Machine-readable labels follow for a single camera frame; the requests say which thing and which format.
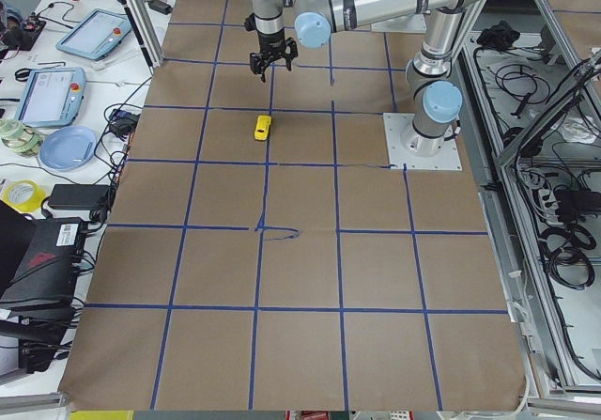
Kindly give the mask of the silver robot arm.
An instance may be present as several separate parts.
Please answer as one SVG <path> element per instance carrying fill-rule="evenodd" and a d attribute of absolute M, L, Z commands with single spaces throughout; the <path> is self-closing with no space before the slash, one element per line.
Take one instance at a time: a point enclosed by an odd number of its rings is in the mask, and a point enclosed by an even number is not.
<path fill-rule="evenodd" d="M 251 0 L 245 28 L 258 37 L 250 55 L 253 74 L 283 60 L 290 64 L 297 47 L 319 48 L 337 32 L 390 19 L 426 13 L 429 19 L 420 50 L 408 62 L 406 79 L 415 114 L 401 133 L 404 147 L 417 157 L 439 152 L 463 98 L 450 80 L 453 53 L 461 46 L 467 8 L 482 0 Z"/>

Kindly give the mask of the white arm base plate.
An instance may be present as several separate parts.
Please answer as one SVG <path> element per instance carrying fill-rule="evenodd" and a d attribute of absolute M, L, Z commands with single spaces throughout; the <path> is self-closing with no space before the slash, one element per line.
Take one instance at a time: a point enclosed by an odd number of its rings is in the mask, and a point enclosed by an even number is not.
<path fill-rule="evenodd" d="M 451 125 L 439 138 L 418 134 L 413 114 L 384 113 L 389 167 L 396 170 L 461 171 L 462 165 Z"/>

